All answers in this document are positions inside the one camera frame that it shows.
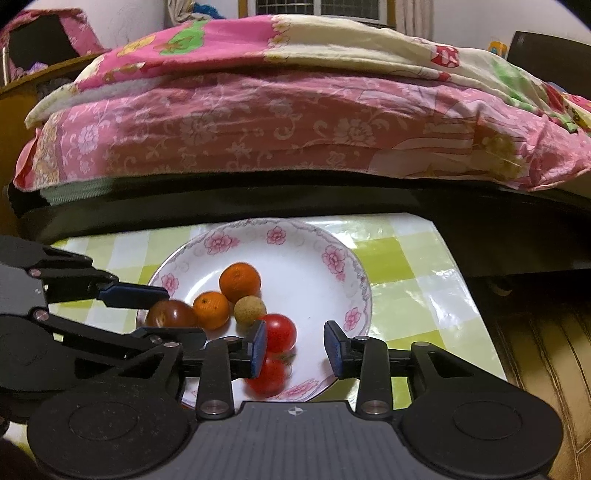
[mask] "white plate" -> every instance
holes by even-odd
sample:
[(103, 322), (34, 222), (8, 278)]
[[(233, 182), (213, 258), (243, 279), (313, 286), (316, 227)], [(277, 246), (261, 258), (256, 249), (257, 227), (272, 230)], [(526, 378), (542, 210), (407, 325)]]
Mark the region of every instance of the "white plate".
[[(222, 271), (235, 262), (253, 265), (261, 275), (261, 298), (268, 313), (288, 316), (297, 327), (295, 357), (285, 390), (270, 400), (306, 401), (335, 381), (323, 328), (335, 320), (349, 337), (365, 335), (371, 322), (371, 290), (355, 254), (324, 230), (307, 223), (259, 218), (222, 225), (173, 253), (150, 285), (189, 305), (202, 292), (219, 291)], [(143, 325), (145, 311), (138, 312)], [(237, 335), (233, 318), (208, 339)], [(187, 382), (183, 403), (194, 407), (199, 380)], [(232, 382), (236, 408), (249, 395), (244, 380)]]

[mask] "floral quilt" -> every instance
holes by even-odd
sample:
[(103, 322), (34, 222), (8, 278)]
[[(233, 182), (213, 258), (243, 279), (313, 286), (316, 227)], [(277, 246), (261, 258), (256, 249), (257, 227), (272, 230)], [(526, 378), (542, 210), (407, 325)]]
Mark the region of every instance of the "floral quilt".
[(325, 168), (535, 190), (591, 168), (591, 104), (482, 50), (311, 15), (192, 21), (97, 58), (28, 115), (24, 190)]
[(590, 168), (591, 138), (468, 87), (351, 72), (206, 73), (52, 114), (14, 183), (349, 170), (535, 190)]

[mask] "table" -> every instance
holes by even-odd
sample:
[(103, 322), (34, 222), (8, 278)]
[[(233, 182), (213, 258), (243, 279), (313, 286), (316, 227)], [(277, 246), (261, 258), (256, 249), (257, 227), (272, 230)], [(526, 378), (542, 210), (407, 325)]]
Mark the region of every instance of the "table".
[[(332, 233), (361, 260), (371, 282), (369, 335), (390, 348), (431, 342), (505, 378), (484, 322), (461, 273), (429, 220), (407, 213), (301, 218)], [(122, 281), (147, 283), (180, 245), (214, 224), (72, 238), (57, 247), (92, 257), (96, 268)], [(135, 329), (135, 310), (107, 309), (85, 300), (51, 307), (53, 313), (116, 332)], [(318, 400), (347, 399), (355, 408), (357, 380), (336, 382)], [(405, 378), (393, 378), (395, 408), (410, 403)], [(12, 425), (9, 439), (27, 448), (25, 427)]]

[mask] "wall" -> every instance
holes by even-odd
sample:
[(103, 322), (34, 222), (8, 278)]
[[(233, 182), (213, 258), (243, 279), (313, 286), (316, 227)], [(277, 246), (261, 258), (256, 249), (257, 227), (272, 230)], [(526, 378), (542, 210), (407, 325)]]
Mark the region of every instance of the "wall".
[(591, 31), (557, 0), (433, 0), (434, 40), (458, 47), (509, 45), (516, 31), (591, 44)]
[(238, 0), (203, 0), (201, 3), (217, 8), (219, 14), (226, 18), (238, 18)]
[(164, 0), (36, 0), (28, 8), (81, 8), (106, 48), (165, 28)]

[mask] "cherry tomato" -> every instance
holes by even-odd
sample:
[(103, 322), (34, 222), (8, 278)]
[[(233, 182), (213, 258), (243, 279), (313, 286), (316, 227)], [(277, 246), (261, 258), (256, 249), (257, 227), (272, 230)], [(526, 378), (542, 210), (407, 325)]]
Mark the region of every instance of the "cherry tomato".
[(289, 318), (278, 313), (268, 313), (262, 319), (267, 323), (267, 352), (286, 353), (294, 347), (297, 331)]
[(197, 315), (183, 301), (160, 300), (148, 311), (146, 325), (150, 327), (196, 327)]
[(287, 380), (287, 370), (280, 360), (266, 356), (261, 373), (256, 378), (247, 378), (246, 383), (259, 397), (272, 397), (282, 392)]

